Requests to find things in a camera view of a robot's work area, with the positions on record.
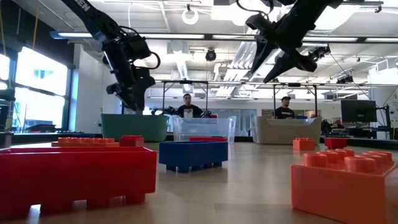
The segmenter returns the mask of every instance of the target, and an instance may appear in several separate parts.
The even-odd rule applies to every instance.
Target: computer monitor
[[[376,102],[370,100],[341,100],[343,122],[377,122]]]

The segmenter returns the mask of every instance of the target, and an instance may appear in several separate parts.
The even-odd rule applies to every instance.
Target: giant lego brick
[[[344,149],[347,147],[347,139],[345,138],[325,138],[325,146],[328,149]]]
[[[67,212],[73,201],[107,207],[112,197],[141,203],[155,192],[157,154],[144,147],[48,147],[0,151],[0,220]]]
[[[221,137],[190,137],[189,141],[227,142],[228,138],[221,138]]]
[[[112,138],[58,138],[51,142],[52,147],[116,147],[119,146]]]
[[[222,166],[228,160],[227,142],[161,142],[159,163],[166,169],[189,172]]]
[[[120,147],[144,147],[144,138],[140,135],[126,135],[119,138]]]
[[[343,223],[398,223],[398,166],[390,152],[304,154],[291,166],[292,206]]]
[[[295,150],[315,150],[315,142],[310,138],[296,138],[293,140],[293,149]]]

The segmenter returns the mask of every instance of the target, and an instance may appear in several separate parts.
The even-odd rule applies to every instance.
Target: robotic arm
[[[149,75],[149,68],[136,67],[134,61],[144,59],[154,54],[134,29],[119,26],[105,13],[95,9],[88,0],[61,0],[85,24],[93,38],[102,43],[102,50],[111,67],[111,73],[116,77],[117,83],[106,88],[108,94],[116,94],[126,107],[132,110],[144,109],[144,93],[147,88],[155,84]],[[129,35],[125,29],[134,31]]]
[[[275,4],[291,5],[290,12],[278,22],[271,22],[264,15],[257,14],[249,17],[246,25],[252,30],[258,30],[256,37],[257,50],[252,65],[252,73],[263,64],[274,49],[280,48],[284,54],[275,59],[275,66],[264,79],[267,83],[291,68],[298,68],[307,72],[317,69],[319,59],[330,53],[329,47],[317,48],[308,55],[301,55],[296,48],[302,46],[302,39],[308,31],[314,30],[315,22],[327,6],[336,9],[343,0],[261,0],[272,10]]]

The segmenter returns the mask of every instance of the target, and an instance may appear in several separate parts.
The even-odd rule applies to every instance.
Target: green bin
[[[123,135],[142,135],[145,142],[161,142],[166,139],[168,116],[102,114],[102,135],[118,140]]]

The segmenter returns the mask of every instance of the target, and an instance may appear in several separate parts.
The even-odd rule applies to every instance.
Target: man
[[[275,110],[275,119],[293,119],[294,112],[289,109],[290,97],[282,98],[282,106]]]
[[[191,95],[187,93],[183,99],[185,104],[178,108],[177,114],[182,118],[200,118],[203,111],[191,104]]]

